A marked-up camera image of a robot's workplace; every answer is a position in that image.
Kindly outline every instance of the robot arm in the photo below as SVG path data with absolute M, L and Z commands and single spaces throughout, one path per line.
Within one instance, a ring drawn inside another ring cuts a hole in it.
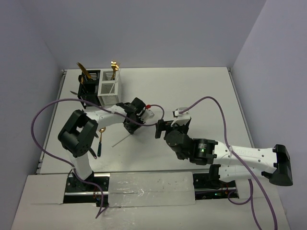
M 144 124 L 146 120 L 154 116 L 153 112 L 147 109 L 145 103 L 138 98 L 135 98 L 131 103 L 118 103 L 109 108 L 109 111 L 112 113 L 102 110 L 96 112 L 76 110 L 58 135 L 63 148 L 69 152 L 70 161 L 83 180 L 91 181 L 94 176 L 87 152 L 89 151 L 95 159 L 97 158 L 91 149 L 94 137 L 98 137 L 97 130 L 112 124 L 123 123 L 125 129 L 133 134 L 140 125 L 136 125 L 118 114 L 125 115 L 140 124 Z
M 189 159 L 198 165 L 210 164 L 210 180 L 229 182 L 235 179 L 250 179 L 251 175 L 241 162 L 231 153 L 231 149 L 246 162 L 258 176 L 269 179 L 271 184 L 291 186 L 292 173 L 290 157 L 283 145 L 270 149 L 253 149 L 240 146 L 227 146 L 210 139 L 190 138 L 187 135 L 191 117 L 189 112 L 179 114 L 185 108 L 174 112 L 174 121 L 159 120 L 156 124 L 155 138 L 165 131 L 164 140 L 180 160 Z

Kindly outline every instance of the white table surface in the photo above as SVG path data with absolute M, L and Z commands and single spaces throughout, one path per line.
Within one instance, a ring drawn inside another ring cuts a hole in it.
M 79 69 L 67 71 L 60 98 L 76 98 L 70 91 L 77 92 Z M 172 111 L 187 107 L 203 96 L 216 98 L 225 113 L 228 140 L 232 145 L 251 147 L 245 123 L 238 105 L 236 94 L 227 68 L 150 68 L 122 69 L 123 102 L 131 102 L 139 97 L 146 104 L 159 104 L 165 109 L 165 120 L 172 120 Z M 68 153 L 58 141 L 58 134 L 69 116 L 76 109 L 82 109 L 79 102 L 59 103 L 56 109 L 47 150 L 68 160 Z M 161 116 L 159 108 L 152 108 L 155 117 Z M 191 109 L 192 121 L 189 136 L 224 141 L 223 122 L 218 107 L 211 100 L 205 100 Z M 90 164 L 95 172 L 134 172 L 208 169 L 188 160 L 180 161 L 163 140 L 154 138 L 155 127 L 142 127 L 124 141 L 112 147 L 128 135 L 122 124 L 112 125 L 103 134 L 102 157 L 94 160 L 89 155 Z M 97 151 L 98 139 L 92 149 Z M 67 173 L 70 166 L 44 156 L 40 173 Z
M 62 204 L 65 174 L 28 176 L 12 230 L 257 230 L 250 204 L 227 199 L 197 200 L 188 206 L 109 208 L 98 219 L 94 204 Z M 277 193 L 269 193 L 278 229 L 290 230 Z M 273 229 L 263 197 L 254 199 L 264 230 Z

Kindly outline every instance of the wire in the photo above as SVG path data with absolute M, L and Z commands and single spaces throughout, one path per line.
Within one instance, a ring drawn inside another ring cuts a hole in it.
M 164 108 L 158 104 L 150 104 L 151 107 L 159 107 L 161 110 L 162 110 L 162 117 L 161 119 L 164 118 L 164 115 L 165 115 L 165 111 L 164 111 Z
M 191 108 L 193 108 L 194 106 L 196 106 L 199 102 L 205 100 L 205 99 L 211 99 L 213 100 L 217 106 L 219 107 L 220 109 L 220 112 L 221 112 L 221 115 L 222 115 L 222 119 L 223 119 L 223 125 L 224 125 L 224 139 L 225 139 L 225 144 L 227 146 L 227 148 L 230 150 L 230 145 L 228 143 L 228 140 L 227 140 L 227 127 L 226 127 L 226 119 L 225 119 L 225 115 L 224 115 L 224 112 L 222 110 L 222 107 L 220 105 L 220 103 L 214 98 L 214 97 L 211 97 L 211 96 L 206 96 L 206 97 L 202 97 L 200 98 L 197 102 L 195 102 L 193 105 L 191 105 L 190 107 L 184 109 L 183 111 L 180 111 L 179 114 L 182 114 L 188 110 L 190 110 Z M 274 208 L 273 208 L 273 205 L 269 199 L 269 196 L 268 194 L 266 193 L 264 187 L 262 186 L 260 180 L 257 178 L 257 176 L 254 174 L 254 172 L 249 168 L 249 166 L 233 151 L 233 150 L 230 150 L 231 153 L 245 166 L 245 168 L 249 171 L 249 173 L 252 175 L 252 177 L 255 179 L 255 181 L 257 182 L 259 188 L 261 189 L 268 205 L 269 205 L 269 208 L 270 208 L 270 211 L 272 213 L 272 217 L 273 217 L 273 221 L 274 221 L 274 230 L 278 230 L 278 226 L 277 226 L 277 217 L 276 217 L 276 214 L 275 214 L 275 211 L 274 211 Z M 254 216 L 254 220 L 256 222 L 256 224 L 258 223 L 257 219 L 256 219 L 256 216 Z
M 225 194 L 228 194 L 229 191 L 228 191 L 228 184 L 226 184 L 226 191 L 225 191 Z
M 102 208 L 103 208 L 103 202 L 104 202 L 104 193 L 103 193 L 103 191 L 102 191 L 102 188 L 101 188 L 100 185 L 98 185 L 98 184 L 95 184 L 95 183 L 92 183 L 92 182 L 89 182 L 89 181 L 82 180 L 82 179 L 78 176 L 77 170 L 76 170 L 76 169 L 73 169 L 73 173 L 74 173 L 75 176 L 78 178 L 78 180 L 81 181 L 82 183 L 94 185 L 94 186 L 96 186 L 96 187 L 100 190 L 100 192 L 101 192 L 100 207 L 99 207 L 99 211 L 98 211 L 98 213 L 97 213 L 97 215 L 96 215 L 96 217 L 95 217 L 95 219 L 97 219 L 97 218 L 100 216 L 100 214 L 103 213 L 103 212 L 107 209 L 107 207 L 106 207 L 106 208 L 104 208 L 104 209 L 102 210 Z
M 89 105 L 91 105 L 91 106 L 93 106 L 93 107 L 96 107 L 96 108 L 98 108 L 98 109 L 100 109 L 100 110 L 103 110 L 103 111 L 105 111 L 105 112 L 107 112 L 107 113 L 110 113 L 110 114 L 112 113 L 111 111 L 109 111 L 109 110 L 107 110 L 107 109 L 104 109 L 104 108 L 102 108 L 102 107 L 99 107 L 98 105 L 96 105 L 96 104 L 94 104 L 94 103 L 91 103 L 91 102 L 88 102 L 88 101 L 85 101 L 85 100 L 81 100 L 81 99 L 65 98 L 65 99 L 55 100 L 55 101 L 50 102 L 49 104 L 45 105 L 45 106 L 44 106 L 41 110 L 39 110 L 39 111 L 37 112 L 37 114 L 34 116 L 34 118 L 33 118 L 33 120 L 32 120 L 32 123 L 31 123 L 31 137 L 32 137 L 34 143 L 38 146 L 38 148 L 40 148 L 45 154 L 47 154 L 48 156 L 53 157 L 53 158 L 55 158 L 55 159 L 57 159 L 57 160 L 59 160 L 59 161 L 62 161 L 62 162 L 65 162 L 65 163 L 69 164 L 69 165 L 73 168 L 73 172 L 74 172 L 75 176 L 78 178 L 79 181 L 81 181 L 81 182 L 83 182 L 83 183 L 85 183 L 85 184 L 94 185 L 94 186 L 96 186 L 96 187 L 100 190 L 100 192 L 101 192 L 101 203 L 100 203 L 99 211 L 98 211 L 98 213 L 97 213 L 97 215 L 96 215 L 96 217 L 95 217 L 95 218 L 98 218 L 98 217 L 100 216 L 100 214 L 103 213 L 103 212 L 107 209 L 107 207 L 106 207 L 106 208 L 104 208 L 104 209 L 102 210 L 102 208 L 103 208 L 103 199 L 104 199 L 104 194 L 103 194 L 102 188 L 101 188 L 98 184 L 95 184 L 95 183 L 92 183 L 92 182 L 88 182 L 88 181 L 85 181 L 85 180 L 81 179 L 81 178 L 78 176 L 78 174 L 77 174 L 77 171 L 76 171 L 76 169 L 75 169 L 75 166 L 74 166 L 71 162 L 69 162 L 69 161 L 67 161 L 67 160 L 65 160 L 65 159 L 63 159 L 63 158 L 61 158 L 61 157 L 57 157 L 57 156 L 51 154 L 50 152 L 48 152 L 47 150 L 45 150 L 45 149 L 38 143 L 38 141 L 37 141 L 37 139 L 36 139 L 36 137 L 35 137 L 35 134 L 34 134 L 34 124 L 35 124 L 35 121 L 36 121 L 37 117 L 38 117 L 45 109 L 47 109 L 49 106 L 51 106 L 51 105 L 53 105 L 53 104 L 57 104 L 57 103 L 59 103 L 59 102 L 66 102 L 66 101 L 76 101 L 76 102 L 86 103 L 86 104 L 89 104 Z M 153 106 L 160 107 L 160 108 L 162 109 L 163 117 L 164 117 L 164 113 L 165 113 L 165 112 L 164 112 L 164 109 L 163 109 L 161 106 L 159 106 L 159 105 L 153 105 Z M 123 115 L 123 114 L 120 114 L 120 113 L 118 113 L 118 112 L 115 112 L 114 114 L 119 115 L 119 116 L 122 116 L 122 117 L 124 117 L 125 119 L 131 121 L 132 123 L 135 123 L 135 124 L 140 125 L 140 126 L 149 127 L 149 126 L 154 126 L 154 125 L 155 125 L 155 123 L 154 123 L 154 124 L 150 124 L 150 125 L 140 124 L 140 123 L 135 122 L 134 120 L 130 119 L 129 117 L 127 117 L 127 116 L 125 116 L 125 115 Z
M 244 202 L 242 202 L 242 203 L 238 203 L 238 202 L 235 202 L 235 201 L 232 201 L 231 199 L 230 199 L 230 195 L 232 194 L 232 193 L 234 193 L 235 191 L 231 191 L 230 193 L 228 193 L 228 200 L 230 201 L 230 203 L 233 203 L 234 205 L 244 205 L 244 204 L 247 204 L 250 200 L 251 200 L 251 196 L 246 200 L 246 201 L 244 201 Z
M 71 174 L 72 170 L 73 170 L 73 169 L 71 169 L 71 170 L 69 171 L 69 173 L 68 173 L 68 175 L 67 175 L 67 179 L 69 178 L 69 175 Z
M 260 224 L 258 223 L 256 214 L 255 214 L 255 209 L 254 209 L 254 199 L 253 199 L 254 185 L 253 185 L 251 179 L 249 179 L 248 182 L 249 182 L 250 197 L 251 197 L 251 199 L 250 199 L 251 213 L 252 213 L 252 215 L 253 215 L 253 218 L 254 218 L 254 220 L 255 220 L 255 223 L 256 223 L 257 227 L 259 228 L 259 230 L 262 230 L 262 228 L 260 227 Z

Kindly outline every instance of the light purple wall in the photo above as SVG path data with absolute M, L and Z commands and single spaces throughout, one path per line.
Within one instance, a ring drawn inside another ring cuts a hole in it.
M 256 147 L 288 148 L 294 185 L 279 194 L 291 229 L 306 229 L 307 1 L 267 0 L 233 77 Z
M 233 66 L 265 0 L 21 0 L 65 69 Z
M 9 230 L 26 177 L 39 161 L 31 120 L 56 97 L 60 69 L 20 2 L 1 1 L 0 31 L 0 229 Z M 50 115 L 44 113 L 36 125 L 40 143 Z

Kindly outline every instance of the purple cable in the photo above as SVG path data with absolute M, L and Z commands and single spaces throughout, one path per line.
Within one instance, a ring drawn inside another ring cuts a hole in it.
M 253 199 L 253 195 L 254 195 L 254 185 L 253 182 L 251 181 L 251 179 L 248 180 L 249 182 L 249 187 L 250 187 L 250 207 L 251 207 L 251 213 L 253 215 L 253 218 L 255 220 L 255 223 L 258 227 L 259 230 L 262 230 L 262 228 L 260 227 L 260 224 L 258 223 L 256 214 L 255 214 L 255 209 L 254 209 L 254 199 Z
M 103 202 L 104 202 L 104 193 L 103 193 L 103 191 L 102 191 L 102 188 L 101 188 L 98 184 L 95 184 L 95 183 L 92 183 L 92 182 L 88 182 L 88 181 L 82 180 L 82 179 L 78 176 L 76 169 L 73 169 L 73 173 L 74 173 L 75 176 L 78 178 L 78 180 L 81 181 L 82 183 L 94 185 L 94 186 L 96 186 L 96 187 L 100 190 L 100 192 L 101 192 L 100 207 L 99 207 L 99 211 L 98 211 L 98 213 L 97 213 L 97 215 L 96 215 L 96 217 L 95 217 L 95 219 L 97 219 L 97 218 L 100 216 L 100 214 L 103 213 L 103 212 L 107 209 L 107 207 L 106 207 L 106 208 L 104 208 L 104 209 L 102 210 L 102 208 L 103 208 L 102 205 L 103 205 Z
M 159 107 L 161 110 L 162 110 L 162 117 L 161 119 L 164 118 L 164 115 L 165 115 L 165 111 L 164 111 L 164 108 L 158 104 L 150 104 L 151 107 Z
M 57 157 L 57 156 L 51 154 L 50 152 L 48 152 L 47 150 L 45 150 L 45 149 L 38 143 L 38 141 L 36 140 L 36 137 L 35 137 L 35 135 L 34 135 L 34 124 L 35 124 L 35 121 L 36 121 L 37 117 L 38 117 L 45 109 L 47 109 L 49 106 L 51 106 L 51 105 L 53 105 L 53 104 L 57 104 L 57 103 L 59 103 L 59 102 L 66 102 L 66 101 L 83 102 L 83 103 L 89 104 L 89 105 L 91 105 L 91 106 L 93 106 L 93 107 L 96 107 L 96 108 L 98 108 L 98 109 L 100 109 L 100 110 L 103 110 L 103 111 L 105 111 L 105 112 L 107 112 L 107 113 L 110 113 L 110 114 L 111 114 L 112 112 L 109 111 L 109 110 L 106 110 L 106 109 L 104 109 L 104 108 L 102 108 L 102 107 L 99 107 L 98 105 L 96 105 L 96 104 L 94 104 L 94 103 L 91 103 L 91 102 L 88 102 L 88 101 L 85 101 L 85 100 L 75 99 L 75 98 L 65 98 L 65 99 L 59 99 L 59 100 L 50 102 L 49 104 L 47 104 L 46 106 L 44 106 L 41 110 L 39 110 L 39 111 L 37 112 L 37 114 L 34 116 L 34 118 L 33 118 L 33 120 L 32 120 L 32 123 L 31 123 L 31 136 L 32 136 L 32 139 L 33 139 L 34 143 L 35 143 L 45 154 L 47 154 L 48 156 L 53 157 L 53 158 L 55 158 L 55 159 L 57 159 L 57 160 L 59 160 L 59 161 L 65 162 L 65 163 L 69 164 L 72 168 L 74 168 L 75 166 L 74 166 L 71 162 L 69 162 L 69 161 L 67 161 L 67 160 L 65 160 L 65 159 L 63 159 L 63 158 L 61 158 L 61 157 Z M 162 115 L 162 118 L 161 118 L 161 119 L 163 119 L 164 114 L 165 114 L 164 109 L 163 109 L 160 105 L 157 105 L 157 104 L 153 104 L 153 105 L 151 105 L 151 106 L 156 106 L 156 107 L 159 107 L 159 108 L 162 109 L 163 115 Z M 114 114 L 117 114 L 117 115 L 119 115 L 119 116 L 122 116 L 122 117 L 126 118 L 127 120 L 130 120 L 132 123 L 135 123 L 135 124 L 140 125 L 140 126 L 149 127 L 149 126 L 154 126 L 154 125 L 155 125 L 155 123 L 154 123 L 154 124 L 150 124 L 150 125 L 140 124 L 140 123 L 138 123 L 138 122 L 133 121 L 132 119 L 130 119 L 129 117 L 127 117 L 127 116 L 125 116 L 125 115 L 123 115 L 123 114 L 120 114 L 120 113 L 117 113 L 117 112 L 115 112 Z M 95 183 L 92 183 L 92 182 L 87 182 L 87 181 L 85 181 L 85 180 L 82 180 L 82 179 L 78 176 L 78 174 L 77 174 L 75 168 L 73 169 L 73 172 L 74 172 L 74 174 L 76 175 L 76 177 L 77 177 L 81 182 L 86 183 L 86 184 L 94 185 L 94 186 L 96 186 L 96 187 L 100 190 L 100 192 L 101 192 L 101 203 L 100 203 L 99 211 L 98 211 L 98 213 L 97 213 L 97 215 L 96 215 L 96 217 L 95 217 L 95 218 L 98 218 L 98 217 L 100 216 L 100 214 L 103 213 L 103 212 L 106 210 L 106 208 L 104 208 L 103 210 L 101 210 L 101 209 L 103 208 L 102 205 L 103 205 L 103 198 L 104 198 L 104 194 L 103 194 L 102 188 L 101 188 L 98 184 L 95 184 Z
M 251 199 L 251 196 L 249 196 L 249 198 L 248 198 L 246 201 L 242 202 L 242 203 L 238 203 L 238 202 L 232 201 L 232 200 L 230 199 L 230 195 L 231 195 L 232 193 L 234 193 L 234 192 L 235 192 L 235 191 L 232 191 L 232 192 L 228 193 L 228 200 L 230 201 L 230 203 L 233 203 L 234 205 L 244 205 L 244 204 L 247 204 L 247 203 L 250 201 L 250 199 Z
M 221 115 L 222 115 L 222 119 L 223 119 L 223 125 L 224 125 L 224 139 L 225 139 L 225 144 L 227 146 L 227 148 L 229 149 L 230 148 L 230 145 L 228 144 L 228 140 L 227 140 L 227 127 L 226 127 L 226 119 L 225 119 L 225 115 L 224 115 L 224 112 L 222 110 L 222 107 L 220 105 L 220 103 L 214 98 L 214 97 L 210 97 L 210 96 L 206 96 L 206 97 L 203 97 L 203 98 L 200 98 L 197 102 L 195 102 L 193 105 L 191 105 L 189 108 L 183 110 L 183 111 L 180 111 L 179 114 L 182 114 L 188 110 L 190 110 L 191 108 L 193 108 L 194 106 L 196 106 L 199 102 L 205 100 L 205 99 L 211 99 L 213 100 L 217 106 L 219 107 L 220 109 L 220 112 L 221 112 Z M 276 214 L 275 214 L 275 211 L 274 211 L 274 208 L 273 208 L 273 205 L 268 197 L 268 194 L 266 193 L 266 191 L 264 190 L 264 187 L 262 186 L 261 182 L 259 181 L 259 179 L 257 178 L 257 176 L 254 174 L 254 172 L 249 168 L 249 166 L 233 151 L 231 150 L 231 153 L 234 154 L 234 156 L 245 166 L 245 168 L 249 171 L 249 173 L 252 175 L 252 177 L 255 179 L 255 181 L 257 182 L 259 188 L 261 189 L 268 205 L 269 205 L 269 208 L 271 210 L 271 213 L 272 213 L 272 217 L 273 217 L 273 221 L 274 221 L 274 230 L 278 230 L 278 226 L 277 226 L 277 218 L 276 218 Z M 256 219 L 256 216 L 254 216 L 254 220 L 256 222 L 256 224 L 258 223 L 257 219 Z

